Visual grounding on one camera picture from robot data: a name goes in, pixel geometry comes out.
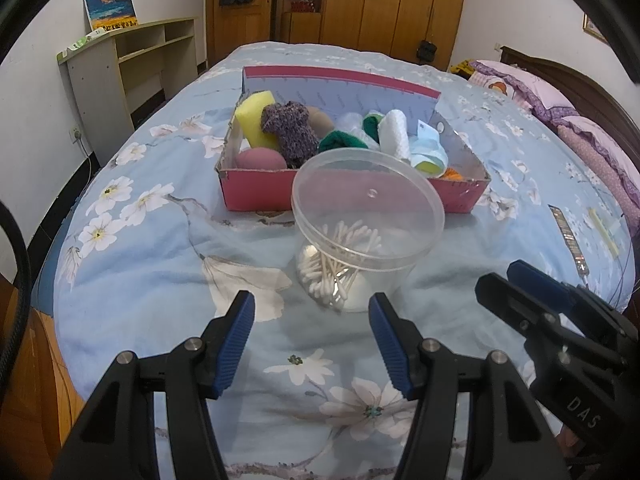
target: green cloth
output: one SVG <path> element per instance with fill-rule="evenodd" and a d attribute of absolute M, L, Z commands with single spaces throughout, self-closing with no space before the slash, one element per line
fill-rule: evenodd
<path fill-rule="evenodd" d="M 380 138 L 378 137 L 379 123 L 380 118 L 376 115 L 368 115 L 362 121 L 362 129 L 364 130 L 364 132 L 377 143 L 380 143 Z"/>
<path fill-rule="evenodd" d="M 336 148 L 365 148 L 367 145 L 360 139 L 341 132 L 340 130 L 334 130 L 330 134 L 320 141 L 318 146 L 318 153 L 326 152 L 328 150 L 335 150 Z"/>

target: wall socket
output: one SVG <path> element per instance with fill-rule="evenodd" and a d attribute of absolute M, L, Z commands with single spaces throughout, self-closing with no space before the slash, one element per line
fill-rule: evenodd
<path fill-rule="evenodd" d="M 80 131 L 80 126 L 74 124 L 71 128 L 69 128 L 69 137 L 71 137 L 71 142 L 78 142 L 78 140 L 82 139 L 82 132 Z"/>

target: pink box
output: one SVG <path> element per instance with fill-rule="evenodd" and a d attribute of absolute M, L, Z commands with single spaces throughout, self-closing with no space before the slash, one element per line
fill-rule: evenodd
<path fill-rule="evenodd" d="M 447 213 L 469 213 L 490 177 L 482 162 L 435 111 L 440 92 L 407 81 L 376 74 L 310 66 L 246 66 L 242 72 L 240 104 L 249 95 L 270 90 L 276 101 L 298 101 L 316 106 L 333 119 L 347 113 L 370 110 L 383 114 L 402 110 L 410 132 L 422 120 L 440 131 L 440 142 L 449 155 L 449 166 L 463 181 L 430 178 Z M 244 135 L 235 118 L 229 124 L 225 146 L 216 171 L 226 208 L 230 211 L 286 211 L 291 209 L 291 187 L 297 170 L 241 170 L 236 168 Z"/>

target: blue gripper pad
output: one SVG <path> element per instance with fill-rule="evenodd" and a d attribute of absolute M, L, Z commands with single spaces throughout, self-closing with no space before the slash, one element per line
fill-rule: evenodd
<path fill-rule="evenodd" d="M 418 397 L 416 374 L 422 364 L 418 346 L 422 336 L 416 326 L 400 319 L 385 294 L 374 294 L 369 300 L 369 324 L 378 343 L 391 383 L 405 399 Z"/>
<path fill-rule="evenodd" d="M 567 288 L 527 262 L 513 262 L 507 269 L 507 278 L 556 314 L 571 312 L 574 301 Z"/>
<path fill-rule="evenodd" d="M 216 374 L 212 389 L 215 397 L 222 395 L 222 392 L 231 386 L 234 380 L 246 340 L 254 325 L 254 318 L 254 295 L 241 290 L 234 298 L 225 316 L 225 322 L 230 326 L 226 330 L 214 366 Z"/>

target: painting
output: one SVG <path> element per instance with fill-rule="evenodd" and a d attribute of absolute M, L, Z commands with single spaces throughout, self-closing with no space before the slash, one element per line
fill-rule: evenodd
<path fill-rule="evenodd" d="M 598 38 L 603 43 L 607 43 L 607 40 L 598 30 L 598 27 L 595 26 L 590 17 L 586 14 L 584 15 L 584 19 L 582 20 L 582 30 L 587 34 L 591 34 L 594 38 Z"/>
<path fill-rule="evenodd" d="M 130 27 L 138 24 L 131 0 L 84 0 L 91 30 Z"/>

